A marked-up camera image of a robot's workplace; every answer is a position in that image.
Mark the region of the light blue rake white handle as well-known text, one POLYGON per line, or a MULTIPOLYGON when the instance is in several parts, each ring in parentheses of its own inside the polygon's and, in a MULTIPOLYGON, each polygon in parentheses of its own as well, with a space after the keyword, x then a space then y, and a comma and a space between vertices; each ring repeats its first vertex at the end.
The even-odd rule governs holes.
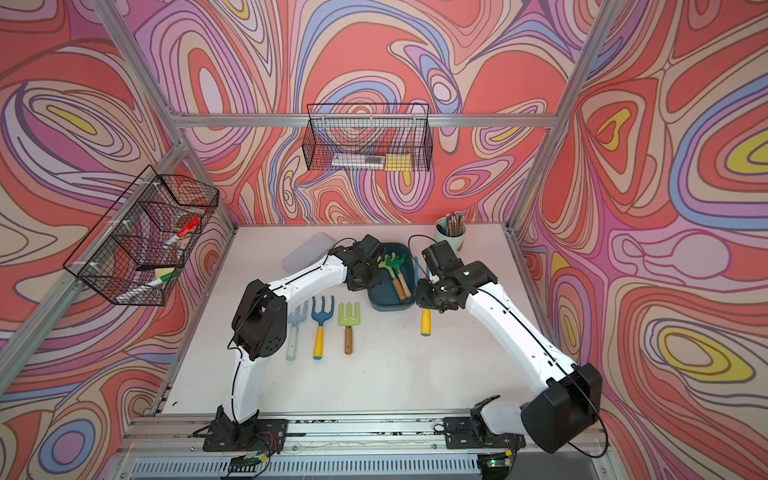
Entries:
POLYGON ((288 315, 288 337, 287 337, 287 350, 286 360, 294 361, 296 358, 296 351, 298 345, 298 337, 300 326, 306 321, 308 315, 308 302, 305 301, 302 305, 298 306, 292 313, 288 315))

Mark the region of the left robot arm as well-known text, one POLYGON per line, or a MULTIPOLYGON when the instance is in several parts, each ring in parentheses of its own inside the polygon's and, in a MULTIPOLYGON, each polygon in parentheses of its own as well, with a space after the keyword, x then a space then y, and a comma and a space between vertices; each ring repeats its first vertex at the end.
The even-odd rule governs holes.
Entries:
POLYGON ((274 451, 281 445, 258 426, 259 400, 269 360, 288 339, 288 314, 313 296, 344 285, 349 291, 369 290, 381 283, 377 259, 383 244, 370 234, 350 246, 333 246, 320 260, 286 278, 250 282, 232 320, 228 348, 236 352, 230 391, 206 430, 196 433, 206 452, 257 448, 274 451))

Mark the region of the green trowel wooden handle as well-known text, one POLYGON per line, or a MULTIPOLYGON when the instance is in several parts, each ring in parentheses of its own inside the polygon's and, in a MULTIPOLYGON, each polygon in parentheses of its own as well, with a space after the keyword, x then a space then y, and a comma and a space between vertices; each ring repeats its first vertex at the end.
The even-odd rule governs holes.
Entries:
POLYGON ((402 255, 396 255, 395 253, 389 253, 385 255, 385 267, 394 274, 394 281, 397 284, 397 288, 400 292, 402 300, 409 299, 412 294, 410 288, 407 285, 405 276, 402 272, 402 266, 405 262, 405 258, 402 255))

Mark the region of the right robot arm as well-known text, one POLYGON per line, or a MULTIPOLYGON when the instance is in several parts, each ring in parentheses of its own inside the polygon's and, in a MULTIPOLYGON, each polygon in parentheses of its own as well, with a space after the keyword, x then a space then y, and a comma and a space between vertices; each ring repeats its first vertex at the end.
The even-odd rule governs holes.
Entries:
POLYGON ((601 373, 590 363, 576 364, 549 341, 484 263, 463 263, 445 241, 424 249, 422 257, 428 277, 418 281, 418 306, 440 313, 469 312, 516 363, 530 391, 520 401, 492 395, 475 404, 470 421, 477 442, 526 434, 552 454, 602 421, 601 373))

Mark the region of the light green rake wooden handle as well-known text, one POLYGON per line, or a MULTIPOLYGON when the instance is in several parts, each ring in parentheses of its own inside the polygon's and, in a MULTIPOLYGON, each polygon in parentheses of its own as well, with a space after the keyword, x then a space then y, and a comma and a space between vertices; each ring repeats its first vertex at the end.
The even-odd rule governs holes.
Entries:
POLYGON ((402 285, 400 284, 399 279, 394 273, 394 270, 391 268, 391 266, 387 263, 387 258, 385 256, 379 256, 377 258, 378 261, 378 267, 385 269, 390 277, 391 277, 391 283, 393 285, 393 288, 395 289, 395 292, 399 298, 400 301, 406 300, 405 292, 402 289, 402 285))

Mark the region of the dark blue rake yellow handle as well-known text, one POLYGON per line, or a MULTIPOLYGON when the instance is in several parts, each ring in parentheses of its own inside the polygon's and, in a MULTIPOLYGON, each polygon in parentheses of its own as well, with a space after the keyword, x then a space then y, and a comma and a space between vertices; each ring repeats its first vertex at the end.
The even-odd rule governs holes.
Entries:
POLYGON ((312 298, 311 318, 317 324, 313 347, 314 360, 321 360, 323 358, 324 325, 326 322, 333 318, 334 312, 335 298, 333 296, 321 296, 312 298))

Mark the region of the blue tool yellow handle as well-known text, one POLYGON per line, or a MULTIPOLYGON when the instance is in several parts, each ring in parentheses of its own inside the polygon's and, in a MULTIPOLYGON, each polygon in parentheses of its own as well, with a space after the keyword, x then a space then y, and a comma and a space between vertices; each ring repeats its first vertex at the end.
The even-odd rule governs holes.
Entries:
POLYGON ((432 316, 431 311, 428 309, 421 310, 420 334, 425 337, 432 334, 432 316))

